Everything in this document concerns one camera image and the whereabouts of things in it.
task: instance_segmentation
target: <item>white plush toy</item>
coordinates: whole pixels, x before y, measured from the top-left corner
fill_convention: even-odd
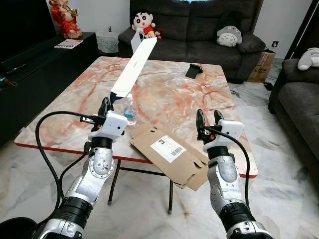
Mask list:
[[[217,43],[221,46],[235,47],[236,44],[243,42],[241,32],[235,26],[226,26],[220,29],[217,36]]]
[[[319,48],[309,48],[298,62],[298,69],[305,71],[310,67],[319,67]]]

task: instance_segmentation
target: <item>black tv cabinet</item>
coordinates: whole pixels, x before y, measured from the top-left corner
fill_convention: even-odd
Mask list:
[[[64,39],[58,35],[60,42]],[[98,57],[95,33],[84,32],[73,49],[51,48],[28,60],[26,67],[7,76],[17,87],[0,88],[0,146],[45,109]]]

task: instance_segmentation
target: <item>gray sofa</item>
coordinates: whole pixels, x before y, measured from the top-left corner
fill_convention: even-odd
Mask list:
[[[252,28],[258,0],[131,0],[130,14],[139,8],[153,13],[154,23],[163,30],[149,59],[221,65],[227,80],[242,83],[258,62],[265,43],[254,36]],[[243,43],[229,48],[217,45],[216,27],[226,10],[243,13]],[[131,57],[129,27],[118,37],[119,56]]]
[[[296,151],[319,188],[319,69],[300,71],[299,59],[283,62],[268,109],[287,130]]]

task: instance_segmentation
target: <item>marble tabletop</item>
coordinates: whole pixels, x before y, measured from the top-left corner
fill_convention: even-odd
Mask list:
[[[73,111],[87,115],[98,111],[101,101],[128,63],[127,58],[99,57],[71,85],[69,85],[43,112],[41,112],[15,139],[19,146],[37,148],[35,127],[39,119],[53,111]],[[130,130],[150,122],[161,123],[187,143],[202,152],[202,141],[197,141],[196,112],[201,108],[206,124],[214,123],[214,110],[220,110],[225,119],[240,120],[221,66],[201,64],[203,73],[196,79],[185,76],[189,63],[148,60],[132,89],[138,105],[138,122],[128,126],[125,135],[113,143],[115,159],[151,163],[130,145]],[[114,105],[123,113],[123,106]],[[88,140],[91,124],[79,122],[78,117],[56,115],[47,118],[40,128],[40,139],[45,149],[81,153]],[[258,174],[245,133],[239,141],[250,158],[250,178]],[[242,177],[246,175],[246,161],[239,147],[233,145],[236,165]]]

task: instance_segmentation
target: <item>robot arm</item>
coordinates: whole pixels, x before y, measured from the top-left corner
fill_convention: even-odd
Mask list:
[[[238,139],[243,124],[238,121],[224,120],[219,111],[215,111],[216,125],[212,129]],[[203,150],[208,153],[208,181],[210,183],[210,201],[227,232],[227,239],[272,239],[264,226],[252,216],[243,201],[239,189],[240,176],[228,147],[233,143],[221,135],[215,135],[205,126],[205,117],[201,109],[197,111],[196,126],[198,140],[203,140]]]
[[[112,103],[104,98],[99,114],[81,121],[94,124],[89,134],[91,150],[81,175],[66,192],[59,209],[34,239],[81,239],[87,219],[93,210],[105,181],[112,175],[112,142],[127,125],[127,119],[113,111]]]

